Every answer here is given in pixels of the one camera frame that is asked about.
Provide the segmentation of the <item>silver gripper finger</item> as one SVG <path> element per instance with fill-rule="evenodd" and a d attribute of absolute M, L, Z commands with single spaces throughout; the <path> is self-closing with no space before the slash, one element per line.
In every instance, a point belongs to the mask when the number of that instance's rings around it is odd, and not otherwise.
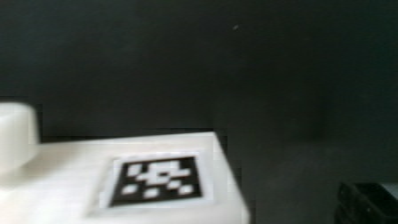
<path fill-rule="evenodd" d="M 398 183 L 343 183 L 335 224 L 398 224 Z"/>

